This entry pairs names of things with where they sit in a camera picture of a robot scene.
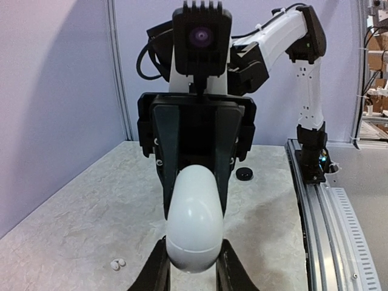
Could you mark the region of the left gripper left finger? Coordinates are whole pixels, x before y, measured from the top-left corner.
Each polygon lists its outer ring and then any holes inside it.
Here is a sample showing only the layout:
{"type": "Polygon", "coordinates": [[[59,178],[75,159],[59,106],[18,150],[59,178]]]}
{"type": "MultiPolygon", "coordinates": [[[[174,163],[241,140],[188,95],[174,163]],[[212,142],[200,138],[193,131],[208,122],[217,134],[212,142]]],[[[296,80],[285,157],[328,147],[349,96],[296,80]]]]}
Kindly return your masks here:
{"type": "Polygon", "coordinates": [[[170,259],[166,249],[166,237],[162,237],[127,291],[169,291],[170,287],[170,259]]]}

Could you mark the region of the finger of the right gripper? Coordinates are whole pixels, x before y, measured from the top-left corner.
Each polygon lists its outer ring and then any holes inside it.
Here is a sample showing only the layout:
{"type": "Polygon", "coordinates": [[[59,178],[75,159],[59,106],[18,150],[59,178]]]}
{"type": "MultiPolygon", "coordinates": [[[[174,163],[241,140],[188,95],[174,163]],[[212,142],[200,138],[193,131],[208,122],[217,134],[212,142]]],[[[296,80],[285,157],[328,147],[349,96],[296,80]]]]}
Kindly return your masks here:
{"type": "Polygon", "coordinates": [[[167,219],[178,172],[179,108],[175,105],[156,105],[152,118],[158,142],[155,152],[157,172],[163,187],[164,216],[167,219]]]}
{"type": "Polygon", "coordinates": [[[215,167],[222,215],[225,215],[231,166],[234,165],[235,143],[239,133],[242,112],[238,106],[220,107],[215,115],[215,167]]]}

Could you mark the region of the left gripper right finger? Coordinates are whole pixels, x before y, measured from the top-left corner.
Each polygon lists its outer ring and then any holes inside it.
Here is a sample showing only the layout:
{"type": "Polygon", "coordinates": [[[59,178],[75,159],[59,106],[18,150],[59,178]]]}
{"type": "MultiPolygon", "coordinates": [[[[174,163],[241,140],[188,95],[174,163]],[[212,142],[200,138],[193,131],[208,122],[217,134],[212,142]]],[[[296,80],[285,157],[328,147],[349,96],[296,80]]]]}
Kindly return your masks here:
{"type": "Polygon", "coordinates": [[[223,239],[221,251],[216,260],[216,290],[259,291],[228,239],[223,239]]]}

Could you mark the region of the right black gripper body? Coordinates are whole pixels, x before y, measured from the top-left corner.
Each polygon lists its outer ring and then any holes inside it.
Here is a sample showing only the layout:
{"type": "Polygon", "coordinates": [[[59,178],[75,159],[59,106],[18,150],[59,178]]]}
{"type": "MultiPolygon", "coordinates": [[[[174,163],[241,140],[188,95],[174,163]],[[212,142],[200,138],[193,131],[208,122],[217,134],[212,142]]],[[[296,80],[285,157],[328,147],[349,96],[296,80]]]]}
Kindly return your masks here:
{"type": "Polygon", "coordinates": [[[237,142],[237,156],[244,159],[253,142],[256,104],[252,98],[230,95],[208,95],[203,102],[208,109],[202,114],[199,110],[201,103],[195,95],[151,92],[142,94],[138,100],[138,133],[143,154],[148,157],[155,146],[156,134],[152,123],[152,107],[157,104],[172,104],[183,106],[180,114],[183,125],[179,129],[181,154],[210,158],[215,152],[215,122],[212,120],[215,107],[218,103],[231,104],[233,102],[244,109],[237,142]]]}

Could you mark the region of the white earbud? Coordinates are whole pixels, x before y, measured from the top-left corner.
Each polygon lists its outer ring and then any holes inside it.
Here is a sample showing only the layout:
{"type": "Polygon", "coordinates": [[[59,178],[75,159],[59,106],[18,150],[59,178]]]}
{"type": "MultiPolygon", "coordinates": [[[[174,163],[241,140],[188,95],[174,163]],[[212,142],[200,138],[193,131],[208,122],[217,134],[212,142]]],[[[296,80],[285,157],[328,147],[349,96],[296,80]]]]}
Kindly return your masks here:
{"type": "Polygon", "coordinates": [[[126,262],[123,260],[123,259],[119,259],[118,260],[118,264],[121,266],[121,267],[124,267],[126,265],[126,262]]]}
{"type": "Polygon", "coordinates": [[[121,266],[119,265],[119,262],[117,260],[113,260],[110,262],[110,266],[114,271],[119,271],[121,266]]]}

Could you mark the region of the white earbud charging case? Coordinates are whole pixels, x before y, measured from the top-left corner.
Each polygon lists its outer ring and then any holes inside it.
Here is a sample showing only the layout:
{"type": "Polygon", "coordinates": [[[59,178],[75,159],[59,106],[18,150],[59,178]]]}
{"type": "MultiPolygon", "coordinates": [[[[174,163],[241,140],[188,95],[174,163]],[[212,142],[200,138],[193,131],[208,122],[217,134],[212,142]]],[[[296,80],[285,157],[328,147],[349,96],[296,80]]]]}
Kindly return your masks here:
{"type": "Polygon", "coordinates": [[[216,179],[192,165],[176,177],[167,217],[166,249],[172,264],[186,273],[214,265],[223,241],[223,214],[216,179]]]}

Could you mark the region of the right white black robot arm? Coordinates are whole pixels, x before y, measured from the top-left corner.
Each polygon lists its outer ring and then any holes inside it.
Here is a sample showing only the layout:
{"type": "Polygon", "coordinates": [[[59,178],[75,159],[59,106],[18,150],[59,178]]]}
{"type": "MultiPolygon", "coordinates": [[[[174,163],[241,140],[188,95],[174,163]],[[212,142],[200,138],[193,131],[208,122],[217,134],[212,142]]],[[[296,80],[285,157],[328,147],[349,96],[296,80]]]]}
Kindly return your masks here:
{"type": "Polygon", "coordinates": [[[311,5],[296,3],[244,35],[231,34],[232,15],[220,2],[185,2],[170,21],[147,31],[136,60],[138,75],[148,55],[167,92],[143,93],[138,100],[139,143],[154,155],[168,212],[176,177],[201,165],[215,176],[222,208],[236,161],[253,142],[256,105],[250,97],[287,54],[295,69],[301,105],[297,152],[306,184],[324,182],[327,133],[321,102],[320,65],[326,54],[323,27],[311,5]]]}

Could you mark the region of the black round charging case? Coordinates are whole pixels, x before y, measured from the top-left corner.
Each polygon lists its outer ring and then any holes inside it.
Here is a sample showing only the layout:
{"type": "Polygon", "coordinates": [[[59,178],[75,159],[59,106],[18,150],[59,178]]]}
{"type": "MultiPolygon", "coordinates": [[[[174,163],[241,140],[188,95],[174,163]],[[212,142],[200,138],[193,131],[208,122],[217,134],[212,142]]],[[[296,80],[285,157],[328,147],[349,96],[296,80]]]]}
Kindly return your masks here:
{"type": "Polygon", "coordinates": [[[250,181],[253,178],[253,170],[249,167],[240,167],[236,170],[235,175],[240,181],[250,181]]]}

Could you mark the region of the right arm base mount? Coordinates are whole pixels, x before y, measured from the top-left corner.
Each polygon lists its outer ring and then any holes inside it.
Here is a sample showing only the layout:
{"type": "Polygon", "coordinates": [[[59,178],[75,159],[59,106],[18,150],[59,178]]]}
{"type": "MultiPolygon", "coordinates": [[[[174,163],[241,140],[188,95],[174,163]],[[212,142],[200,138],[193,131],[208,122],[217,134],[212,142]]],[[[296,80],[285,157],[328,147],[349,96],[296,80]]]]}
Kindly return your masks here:
{"type": "Polygon", "coordinates": [[[338,163],[331,160],[327,147],[320,153],[306,149],[295,150],[304,184],[319,184],[326,182],[326,174],[334,174],[339,171],[338,163]]]}

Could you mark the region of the aluminium front rail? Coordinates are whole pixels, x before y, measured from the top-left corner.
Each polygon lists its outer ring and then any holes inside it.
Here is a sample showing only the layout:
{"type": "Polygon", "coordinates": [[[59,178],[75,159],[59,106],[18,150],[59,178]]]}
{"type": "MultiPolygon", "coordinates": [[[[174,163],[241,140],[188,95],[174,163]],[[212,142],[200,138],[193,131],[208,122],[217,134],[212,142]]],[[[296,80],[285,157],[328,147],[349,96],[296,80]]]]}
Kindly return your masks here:
{"type": "Polygon", "coordinates": [[[299,168],[299,144],[286,143],[301,209],[309,290],[381,290],[369,246],[340,174],[309,184],[299,168]]]}

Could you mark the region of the left aluminium corner post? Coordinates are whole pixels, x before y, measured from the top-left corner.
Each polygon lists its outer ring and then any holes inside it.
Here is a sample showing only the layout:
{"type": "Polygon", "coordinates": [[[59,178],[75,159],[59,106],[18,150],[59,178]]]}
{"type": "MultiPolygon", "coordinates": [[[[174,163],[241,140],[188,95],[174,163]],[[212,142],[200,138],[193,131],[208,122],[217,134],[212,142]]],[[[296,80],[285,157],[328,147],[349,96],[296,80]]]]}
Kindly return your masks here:
{"type": "Polygon", "coordinates": [[[113,59],[113,75],[115,80],[116,95],[121,113],[124,136],[127,141],[133,140],[132,125],[127,103],[125,82],[122,74],[121,54],[118,41],[118,27],[114,0],[107,0],[107,19],[109,26],[110,47],[113,59]]]}

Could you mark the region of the aluminium corner post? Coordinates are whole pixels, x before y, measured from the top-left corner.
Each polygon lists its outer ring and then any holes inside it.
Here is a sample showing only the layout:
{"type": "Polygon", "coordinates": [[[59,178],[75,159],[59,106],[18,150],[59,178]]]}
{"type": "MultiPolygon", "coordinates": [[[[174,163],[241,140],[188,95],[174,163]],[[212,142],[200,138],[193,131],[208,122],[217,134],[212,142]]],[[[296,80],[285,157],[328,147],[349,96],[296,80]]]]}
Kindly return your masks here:
{"type": "Polygon", "coordinates": [[[366,61],[364,60],[364,55],[366,49],[364,48],[364,37],[367,34],[367,8],[365,1],[355,1],[356,2],[356,31],[357,31],[357,41],[358,41],[358,74],[357,74],[357,90],[356,90],[356,107],[355,107],[355,118],[353,122],[352,130],[352,144],[356,149],[359,148],[360,141],[360,130],[363,117],[363,107],[364,107],[364,98],[363,98],[363,88],[365,80],[365,69],[366,61]]]}
{"type": "Polygon", "coordinates": [[[133,140],[132,125],[127,103],[125,82],[122,74],[121,54],[118,41],[118,27],[114,0],[107,0],[107,19],[109,26],[110,47],[113,59],[113,75],[115,80],[116,95],[121,113],[124,136],[127,141],[133,140]]]}

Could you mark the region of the right aluminium corner post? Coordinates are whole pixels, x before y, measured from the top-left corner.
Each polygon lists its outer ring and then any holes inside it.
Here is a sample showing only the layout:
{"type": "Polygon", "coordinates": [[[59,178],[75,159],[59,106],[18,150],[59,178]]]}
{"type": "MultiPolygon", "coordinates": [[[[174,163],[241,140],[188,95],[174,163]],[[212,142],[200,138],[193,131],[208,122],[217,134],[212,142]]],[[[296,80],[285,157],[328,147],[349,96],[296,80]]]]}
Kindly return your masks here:
{"type": "Polygon", "coordinates": [[[355,107],[355,118],[353,122],[352,130],[352,144],[356,149],[359,148],[360,141],[360,130],[363,117],[363,107],[364,107],[364,98],[363,98],[363,88],[365,80],[365,69],[366,61],[364,60],[364,55],[366,49],[364,48],[364,37],[367,34],[367,8],[365,1],[355,1],[356,2],[356,31],[357,31],[357,41],[358,41],[358,74],[357,74],[357,90],[356,90],[356,107],[355,107]]]}

